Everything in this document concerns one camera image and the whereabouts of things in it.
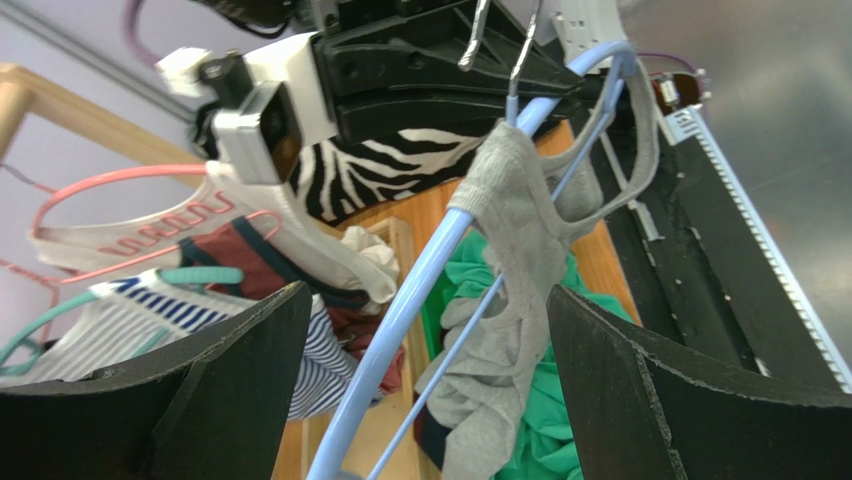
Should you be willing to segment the green tank top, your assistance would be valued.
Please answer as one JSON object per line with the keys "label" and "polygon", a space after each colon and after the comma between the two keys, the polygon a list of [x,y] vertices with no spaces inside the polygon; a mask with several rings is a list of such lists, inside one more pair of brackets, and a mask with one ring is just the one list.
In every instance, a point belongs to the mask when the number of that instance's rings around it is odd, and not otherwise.
{"label": "green tank top", "polygon": [[469,233],[444,272],[456,284],[441,324],[444,349],[418,380],[422,391],[448,351],[462,346],[426,405],[452,432],[446,479],[580,479],[582,469],[565,406],[544,308],[507,311],[498,296],[467,338],[461,336],[494,282],[486,240]]}

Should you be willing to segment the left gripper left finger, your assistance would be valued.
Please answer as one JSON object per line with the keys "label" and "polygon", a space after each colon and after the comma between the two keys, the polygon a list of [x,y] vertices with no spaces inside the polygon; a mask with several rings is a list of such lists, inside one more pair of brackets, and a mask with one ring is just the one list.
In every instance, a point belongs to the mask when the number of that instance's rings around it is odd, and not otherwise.
{"label": "left gripper left finger", "polygon": [[5,479],[268,479],[311,317],[303,283],[75,382],[1,392]]}

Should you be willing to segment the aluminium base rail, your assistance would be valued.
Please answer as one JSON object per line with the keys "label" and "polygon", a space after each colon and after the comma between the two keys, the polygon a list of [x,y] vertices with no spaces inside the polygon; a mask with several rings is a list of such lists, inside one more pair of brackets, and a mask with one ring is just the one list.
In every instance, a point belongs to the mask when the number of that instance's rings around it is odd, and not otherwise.
{"label": "aluminium base rail", "polygon": [[849,363],[700,111],[656,125],[652,183],[606,220],[641,323],[742,369],[849,392]]}

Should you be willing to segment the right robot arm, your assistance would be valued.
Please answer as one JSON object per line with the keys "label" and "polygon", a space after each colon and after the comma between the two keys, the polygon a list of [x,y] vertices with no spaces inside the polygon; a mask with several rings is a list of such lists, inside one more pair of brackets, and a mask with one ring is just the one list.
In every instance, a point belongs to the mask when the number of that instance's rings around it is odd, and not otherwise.
{"label": "right robot arm", "polygon": [[255,51],[190,60],[197,85],[228,109],[280,82],[288,106],[273,128],[304,145],[377,139],[503,116],[510,88],[526,104],[557,100],[555,117],[589,104],[600,80],[573,61],[622,41],[613,1],[216,1],[266,37]]}

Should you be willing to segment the green plastic tray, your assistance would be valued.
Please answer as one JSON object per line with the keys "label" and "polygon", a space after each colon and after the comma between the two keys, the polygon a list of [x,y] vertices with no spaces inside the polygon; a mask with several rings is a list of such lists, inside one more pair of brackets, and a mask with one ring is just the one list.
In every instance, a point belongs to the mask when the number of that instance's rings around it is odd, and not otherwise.
{"label": "green plastic tray", "polygon": [[457,291],[456,284],[445,272],[441,272],[422,305],[421,320],[430,360],[434,360],[444,349],[447,330],[441,324],[441,317]]}

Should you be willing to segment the wooden clothes rack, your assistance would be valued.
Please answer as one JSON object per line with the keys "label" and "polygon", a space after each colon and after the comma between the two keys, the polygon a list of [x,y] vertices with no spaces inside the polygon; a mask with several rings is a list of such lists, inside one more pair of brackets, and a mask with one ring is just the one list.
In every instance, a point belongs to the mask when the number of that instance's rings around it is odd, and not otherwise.
{"label": "wooden clothes rack", "polygon": [[[1,149],[8,150],[24,119],[37,115],[140,164],[160,170],[170,164],[182,182],[195,186],[200,159],[180,147],[20,66],[1,66]],[[346,473],[368,478],[413,404],[414,384],[429,362],[424,328],[414,320],[402,342],[402,389],[370,409],[361,421],[342,463]],[[276,458],[274,479],[302,479],[316,457],[330,416],[289,424]]]}

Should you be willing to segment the blue striped tank top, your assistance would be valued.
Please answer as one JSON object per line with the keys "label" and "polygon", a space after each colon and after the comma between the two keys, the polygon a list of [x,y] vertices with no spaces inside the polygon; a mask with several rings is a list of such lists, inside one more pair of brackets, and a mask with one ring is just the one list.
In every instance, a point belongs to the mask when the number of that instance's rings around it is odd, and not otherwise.
{"label": "blue striped tank top", "polygon": [[[255,301],[206,290],[180,269],[151,269],[91,286],[27,324],[1,349],[4,387],[77,381],[228,320]],[[358,366],[313,295],[291,420],[334,411]]]}

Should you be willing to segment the light blue plastic hanger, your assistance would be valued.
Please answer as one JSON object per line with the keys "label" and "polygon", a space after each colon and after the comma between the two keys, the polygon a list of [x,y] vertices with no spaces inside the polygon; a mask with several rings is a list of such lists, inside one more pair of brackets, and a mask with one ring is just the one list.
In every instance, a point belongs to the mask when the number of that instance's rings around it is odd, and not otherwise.
{"label": "light blue plastic hanger", "polygon": [[[567,64],[579,75],[587,75],[592,68],[605,60],[612,64],[604,83],[600,99],[602,112],[610,119],[618,101],[624,81],[637,73],[637,55],[627,40],[603,42],[582,53]],[[397,348],[420,312],[426,297],[449,260],[462,236],[474,221],[474,215],[461,208],[450,208],[423,252],[418,257],[406,280],[391,302],[375,338],[357,368],[340,406],[334,413],[307,477],[309,479],[340,479],[341,467],[355,434],[368,410],[373,392],[389,367]]]}

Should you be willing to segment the zebra print blanket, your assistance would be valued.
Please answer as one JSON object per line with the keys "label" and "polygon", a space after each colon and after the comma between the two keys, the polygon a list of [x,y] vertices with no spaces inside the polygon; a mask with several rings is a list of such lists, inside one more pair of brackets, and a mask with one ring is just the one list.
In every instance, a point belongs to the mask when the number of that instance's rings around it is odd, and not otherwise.
{"label": "zebra print blanket", "polygon": [[353,144],[327,139],[302,149],[289,184],[310,216],[336,226],[464,177],[494,125],[485,119],[405,129]]}

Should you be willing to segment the teal plastic hanger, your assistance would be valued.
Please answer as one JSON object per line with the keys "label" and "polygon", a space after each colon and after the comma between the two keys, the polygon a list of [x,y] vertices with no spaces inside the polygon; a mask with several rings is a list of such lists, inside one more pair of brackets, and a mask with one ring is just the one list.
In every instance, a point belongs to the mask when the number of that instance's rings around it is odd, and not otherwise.
{"label": "teal plastic hanger", "polygon": [[182,267],[93,285],[8,340],[1,349],[1,378],[7,384],[77,380],[183,339],[251,306],[207,288],[243,278],[233,267]]}

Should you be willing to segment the grey tank top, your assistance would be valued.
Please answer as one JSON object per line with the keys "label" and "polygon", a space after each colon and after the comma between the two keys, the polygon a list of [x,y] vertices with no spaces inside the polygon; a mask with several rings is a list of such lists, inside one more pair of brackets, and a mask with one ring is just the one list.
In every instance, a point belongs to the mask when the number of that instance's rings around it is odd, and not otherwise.
{"label": "grey tank top", "polygon": [[498,124],[480,146],[451,205],[470,211],[486,239],[487,266],[504,277],[479,320],[471,300],[442,315],[447,346],[459,353],[445,372],[431,364],[418,380],[436,388],[430,414],[449,428],[441,468],[447,479],[488,479],[510,459],[534,370],[549,341],[546,300],[564,276],[573,242],[651,183],[659,164],[656,98],[646,69],[627,82],[637,157],[629,181],[605,199],[579,146],[541,156],[521,130]]}

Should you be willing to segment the white tank top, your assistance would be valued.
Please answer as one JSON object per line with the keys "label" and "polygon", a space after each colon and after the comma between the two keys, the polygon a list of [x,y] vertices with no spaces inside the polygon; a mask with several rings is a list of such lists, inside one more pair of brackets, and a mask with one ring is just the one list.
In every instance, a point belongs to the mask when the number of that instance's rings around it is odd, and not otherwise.
{"label": "white tank top", "polygon": [[[100,225],[45,227],[47,212],[71,196],[101,184],[169,175],[199,175],[196,191],[182,203],[140,218]],[[298,202],[287,184],[249,185],[220,161],[141,166],[90,177],[57,191],[38,210],[29,233],[43,263],[70,273],[72,281],[112,280],[153,268],[174,268],[175,248],[187,237],[211,234],[246,217],[273,247],[317,280],[333,287],[360,289],[379,304],[397,292],[395,252],[361,253],[327,234]]]}

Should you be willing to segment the maroon printed tank top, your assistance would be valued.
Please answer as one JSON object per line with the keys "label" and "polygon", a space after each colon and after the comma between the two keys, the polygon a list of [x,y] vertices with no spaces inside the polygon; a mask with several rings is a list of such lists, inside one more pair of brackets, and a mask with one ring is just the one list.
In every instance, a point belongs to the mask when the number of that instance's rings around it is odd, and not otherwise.
{"label": "maroon printed tank top", "polygon": [[362,359],[379,326],[380,317],[367,313],[369,297],[362,289],[335,287],[318,280],[293,263],[243,217],[211,234],[179,242],[181,265],[238,268],[243,280],[236,285],[210,284],[209,290],[261,300],[284,286],[303,281],[324,302],[339,350]]}

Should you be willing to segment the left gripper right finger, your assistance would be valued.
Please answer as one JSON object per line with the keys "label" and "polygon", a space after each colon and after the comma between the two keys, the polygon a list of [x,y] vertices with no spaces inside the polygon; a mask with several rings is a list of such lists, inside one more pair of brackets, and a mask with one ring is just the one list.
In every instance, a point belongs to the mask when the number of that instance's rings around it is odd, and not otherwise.
{"label": "left gripper right finger", "polygon": [[680,345],[554,287],[548,320],[588,479],[847,479],[851,398]]}

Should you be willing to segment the navy maroon tank top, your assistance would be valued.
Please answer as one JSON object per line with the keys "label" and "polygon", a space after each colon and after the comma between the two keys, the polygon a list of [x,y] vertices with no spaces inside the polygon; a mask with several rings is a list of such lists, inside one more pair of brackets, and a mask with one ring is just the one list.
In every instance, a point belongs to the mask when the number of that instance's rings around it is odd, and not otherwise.
{"label": "navy maroon tank top", "polygon": [[451,428],[441,425],[424,405],[413,422],[413,436],[429,460],[439,469],[443,469],[446,439]]}

